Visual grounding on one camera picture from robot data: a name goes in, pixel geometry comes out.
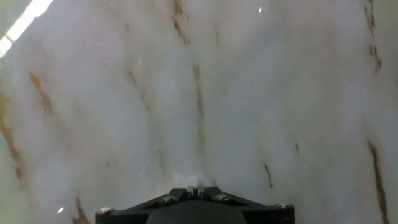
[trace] brown vein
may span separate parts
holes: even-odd
[[[21,154],[17,150],[14,145],[14,140],[12,139],[12,131],[11,128],[8,128],[4,122],[4,116],[6,115],[6,102],[8,99],[4,97],[2,93],[0,93],[0,130],[7,142],[8,151],[12,157],[12,159],[21,166]],[[19,167],[14,168],[15,173],[17,175],[18,180],[22,180],[22,171]]]
[[[199,65],[193,64],[193,78],[195,80],[197,95],[198,95],[198,109],[199,109],[199,118],[198,118],[198,137],[200,144],[200,152],[205,153],[205,133],[204,133],[204,125],[205,125],[205,112],[203,110],[203,95],[200,87],[200,67]]]
[[[132,82],[137,85],[136,82],[136,78],[134,77],[134,74],[132,73],[132,71],[127,71],[127,74],[129,75],[129,77],[131,78]]]
[[[178,36],[183,39],[184,44],[188,45],[191,44],[191,41],[188,40],[187,36],[181,31],[180,28],[180,24],[178,23],[178,21],[175,19],[175,17],[173,17],[173,24],[174,24],[174,29],[177,31]]]
[[[83,208],[81,207],[79,196],[76,197],[76,208],[77,208],[79,217],[78,218],[72,217],[73,224],[90,224],[90,222],[88,221],[88,219],[83,211]]]
[[[39,91],[40,95],[42,96],[43,100],[41,100],[41,104],[43,105],[44,111],[49,111],[52,114],[52,103],[48,96],[44,94],[42,89],[40,88],[40,80],[33,75],[32,72],[29,72],[30,80],[32,80],[33,84],[35,85],[37,91]]]
[[[143,102],[144,105],[145,105],[145,108],[147,109],[147,111],[149,111],[149,106],[148,106],[148,104],[145,102],[144,95],[143,95],[142,93],[140,93],[140,96],[141,96],[142,102]]]
[[[184,12],[181,7],[181,0],[174,0],[174,14],[182,15]]]
[[[272,189],[271,173],[269,172],[267,164],[264,164],[264,168],[266,169],[266,172],[268,173],[269,187]]]
[[[381,172],[379,168],[379,158],[377,156],[377,148],[369,140],[368,140],[368,147],[373,157],[373,169],[376,180],[377,199],[379,200],[381,217],[383,220],[383,224],[389,224],[390,222],[387,216],[386,192],[384,191],[382,184]]]
[[[365,15],[366,15],[366,22],[368,23],[368,29],[371,32],[372,38],[374,38],[374,26],[375,26],[375,21],[374,21],[374,14],[373,14],[373,0],[369,0],[369,3],[371,5],[370,12],[368,12],[368,8],[365,6]],[[381,59],[377,55],[377,49],[376,46],[371,44],[370,45],[370,51],[369,53],[373,58],[376,60],[376,74],[379,73],[381,69]]]
[[[300,154],[299,154],[299,145],[297,144],[297,142],[296,142],[296,151],[297,151],[297,156],[300,156]]]

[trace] black mount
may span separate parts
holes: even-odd
[[[126,210],[97,213],[96,224],[294,224],[293,205],[265,206],[218,187],[172,189]]]

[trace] white marble surface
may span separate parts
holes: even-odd
[[[0,224],[92,224],[192,182],[298,224],[398,223],[397,10],[54,0],[0,59]]]

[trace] brown streak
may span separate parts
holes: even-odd
[[[386,192],[384,191],[381,172],[379,168],[379,158],[377,156],[377,148],[368,140],[368,147],[371,151],[373,157],[373,169],[374,176],[376,180],[376,189],[377,189],[377,199],[379,200],[379,208],[383,220],[383,224],[389,224],[388,216],[387,216],[387,201],[386,201]]]
[[[136,78],[134,77],[134,74],[132,73],[132,71],[127,71],[127,74],[130,76],[130,78],[132,79],[132,82],[134,82],[134,84],[137,85],[136,82]]]
[[[193,69],[193,79],[195,80],[197,94],[198,94],[198,110],[199,110],[199,118],[198,118],[198,137],[200,144],[200,152],[205,153],[205,134],[204,134],[204,119],[205,112],[203,110],[203,95],[200,87],[200,67],[199,65],[192,65]]]
[[[267,164],[264,164],[264,168],[266,169],[266,171],[268,173],[269,187],[272,189],[271,173],[269,172]]]
[[[173,17],[174,29],[178,32],[178,36],[181,37],[180,24],[178,24],[177,20]]]
[[[381,60],[379,59],[379,56],[377,56],[377,49],[374,47],[374,57],[376,58],[376,73],[378,73],[381,69]]]
[[[15,174],[17,175],[18,180],[22,180],[22,171],[19,167],[15,167]]]
[[[29,72],[29,75],[30,75],[30,79],[32,80],[33,84],[35,85],[37,91],[39,91],[40,95],[43,98],[43,100],[40,102],[43,105],[44,110],[45,111],[48,110],[50,112],[50,114],[52,114],[52,103],[51,103],[50,99],[48,98],[48,96],[46,96],[44,94],[44,92],[42,91],[42,89],[40,88],[40,80],[37,77],[35,77],[32,72]]]
[[[142,102],[143,102],[144,105],[145,105],[145,108],[149,111],[149,107],[148,107],[147,103],[145,102],[144,95],[143,95],[142,93],[140,93],[140,96],[141,96]]]
[[[21,154],[17,150],[17,148],[14,145],[14,140],[12,139],[12,131],[11,128],[6,127],[6,124],[4,122],[4,116],[6,115],[6,102],[7,99],[4,97],[3,94],[0,93],[0,130],[7,142],[8,146],[8,151],[12,157],[12,159],[20,166],[21,165]],[[16,167],[15,172],[17,175],[17,178],[19,180],[22,179],[22,172],[21,169]]]
[[[73,224],[90,224],[90,222],[88,221],[88,219],[81,207],[79,196],[76,197],[76,207],[77,207],[79,218],[72,217]]]
[[[300,156],[300,154],[299,154],[299,145],[297,144],[297,142],[296,142],[296,151],[297,151],[297,156]]]
[[[374,27],[374,16],[371,14],[371,26]]]
[[[174,14],[181,15],[183,14],[181,7],[181,0],[174,0]]]

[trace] bolt head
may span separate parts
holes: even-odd
[[[114,211],[113,208],[105,207],[105,208],[101,208],[101,209],[97,212],[97,214],[98,214],[98,215],[105,215],[105,214],[110,214],[110,213],[112,213],[113,211]]]
[[[225,194],[219,194],[219,195],[217,195],[217,196],[215,197],[215,199],[216,199],[218,202],[227,202],[227,201],[230,200],[230,198],[229,198],[227,195],[225,195]]]
[[[282,204],[282,203],[277,204],[277,206],[280,207],[281,209],[287,209],[293,207],[292,204]]]
[[[162,204],[167,205],[167,204],[169,204],[169,203],[175,202],[176,200],[177,200],[177,199],[175,199],[174,196],[168,195],[168,196],[165,196],[164,198],[162,198],[162,200],[161,200],[160,202],[161,202]]]

